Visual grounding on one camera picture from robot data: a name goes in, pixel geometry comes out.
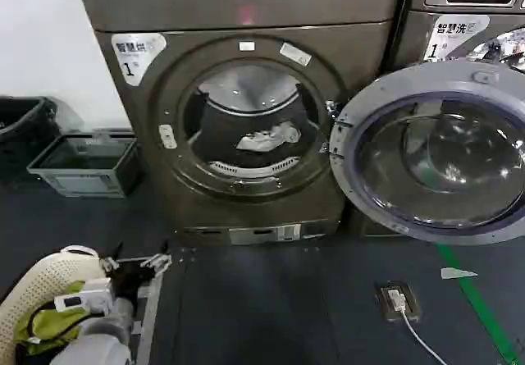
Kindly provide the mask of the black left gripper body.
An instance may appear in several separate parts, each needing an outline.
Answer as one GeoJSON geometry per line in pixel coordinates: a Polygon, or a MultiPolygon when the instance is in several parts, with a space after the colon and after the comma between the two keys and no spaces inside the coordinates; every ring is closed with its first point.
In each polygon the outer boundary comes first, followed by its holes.
{"type": "Polygon", "coordinates": [[[108,273],[115,298],[136,300],[139,288],[155,277],[155,271],[148,265],[131,262],[120,264],[108,273]]]}

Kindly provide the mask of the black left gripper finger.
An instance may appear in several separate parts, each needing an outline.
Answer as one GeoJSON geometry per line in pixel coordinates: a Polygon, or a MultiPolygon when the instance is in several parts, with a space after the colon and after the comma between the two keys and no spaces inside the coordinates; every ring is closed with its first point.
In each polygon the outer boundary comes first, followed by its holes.
{"type": "Polygon", "coordinates": [[[124,243],[120,241],[115,246],[112,246],[109,250],[105,250],[100,254],[99,265],[105,274],[111,274],[120,266],[117,260],[120,257],[123,244],[124,243]]]}
{"type": "Polygon", "coordinates": [[[150,268],[153,270],[166,270],[170,265],[171,250],[168,240],[165,240],[162,243],[158,253],[140,263],[141,267],[150,268]]]}

